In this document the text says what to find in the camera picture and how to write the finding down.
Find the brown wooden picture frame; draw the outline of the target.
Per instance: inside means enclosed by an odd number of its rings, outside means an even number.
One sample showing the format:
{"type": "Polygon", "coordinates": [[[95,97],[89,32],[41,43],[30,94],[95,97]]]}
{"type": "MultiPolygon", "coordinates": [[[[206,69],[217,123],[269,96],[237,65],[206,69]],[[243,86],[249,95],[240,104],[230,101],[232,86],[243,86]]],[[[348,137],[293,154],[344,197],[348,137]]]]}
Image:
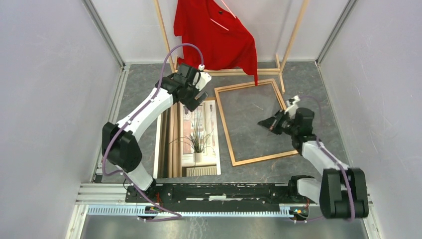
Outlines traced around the brown wooden picture frame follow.
{"type": "MultiPolygon", "coordinates": [[[[281,94],[281,92],[280,92],[280,90],[279,90],[279,88],[276,84],[275,79],[265,79],[265,80],[259,80],[258,81],[257,86],[264,86],[264,85],[271,85],[272,86],[279,106],[281,107],[281,109],[285,110],[287,107],[286,107],[286,105],[283,101],[282,94],[281,94]]],[[[222,102],[221,102],[221,99],[220,99],[220,93],[228,92],[228,91],[234,91],[234,90],[240,90],[240,89],[246,89],[246,88],[250,88],[250,87],[255,87],[255,83],[253,81],[247,82],[247,83],[229,85],[229,86],[216,87],[214,89],[215,100],[216,100],[217,105],[218,105],[220,118],[221,118],[221,121],[222,121],[224,135],[225,135],[225,138],[226,138],[226,143],[227,143],[227,146],[228,146],[228,151],[229,151],[229,156],[230,156],[232,166],[233,167],[243,166],[243,165],[248,165],[248,164],[252,164],[252,163],[258,163],[258,162],[273,160],[273,159],[277,159],[277,158],[285,158],[285,157],[298,155],[299,153],[296,150],[291,150],[291,151],[281,152],[281,153],[277,153],[277,154],[271,154],[271,155],[246,159],[246,160],[242,160],[242,161],[236,161],[234,151],[233,151],[233,147],[232,147],[232,143],[231,143],[231,139],[230,139],[230,135],[229,135],[229,131],[228,131],[227,124],[226,124],[226,119],[225,119],[225,116],[224,116],[222,102]]]]}

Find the plant photo print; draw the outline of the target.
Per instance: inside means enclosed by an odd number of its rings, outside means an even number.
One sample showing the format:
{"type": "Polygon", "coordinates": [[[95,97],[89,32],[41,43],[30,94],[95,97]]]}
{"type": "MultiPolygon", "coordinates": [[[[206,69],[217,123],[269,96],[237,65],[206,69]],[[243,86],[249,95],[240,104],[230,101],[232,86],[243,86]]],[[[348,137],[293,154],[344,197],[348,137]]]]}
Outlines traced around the plant photo print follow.
{"type": "Polygon", "coordinates": [[[194,111],[177,103],[157,119],[153,178],[221,174],[216,99],[194,111]]]}

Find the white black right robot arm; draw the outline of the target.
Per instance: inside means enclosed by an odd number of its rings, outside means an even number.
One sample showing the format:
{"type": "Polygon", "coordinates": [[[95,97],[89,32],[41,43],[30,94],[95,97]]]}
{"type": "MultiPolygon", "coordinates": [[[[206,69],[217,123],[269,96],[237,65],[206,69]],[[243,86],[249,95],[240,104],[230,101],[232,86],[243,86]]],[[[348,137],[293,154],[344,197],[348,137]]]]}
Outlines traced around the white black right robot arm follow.
{"type": "Polygon", "coordinates": [[[280,110],[261,120],[258,125],[276,135],[291,137],[293,148],[320,173],[313,177],[292,177],[293,186],[287,190],[293,203],[305,198],[317,202],[326,219],[362,219],[369,215],[369,200],[365,173],[338,160],[313,132],[315,114],[307,108],[295,113],[280,110]]]}

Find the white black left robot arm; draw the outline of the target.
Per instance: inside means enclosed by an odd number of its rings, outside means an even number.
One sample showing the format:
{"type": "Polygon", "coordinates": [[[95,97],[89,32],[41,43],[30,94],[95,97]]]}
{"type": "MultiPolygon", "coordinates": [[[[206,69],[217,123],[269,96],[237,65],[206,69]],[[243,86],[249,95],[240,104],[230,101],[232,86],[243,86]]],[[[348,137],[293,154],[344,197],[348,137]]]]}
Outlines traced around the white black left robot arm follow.
{"type": "Polygon", "coordinates": [[[145,203],[156,198],[155,180],[141,163],[138,145],[146,129],[158,117],[177,103],[194,111],[208,96],[202,92],[212,77],[203,70],[182,64],[178,71],[163,76],[150,95],[130,114],[117,123],[107,122],[102,129],[103,161],[118,168],[138,189],[137,196],[145,203]]]}

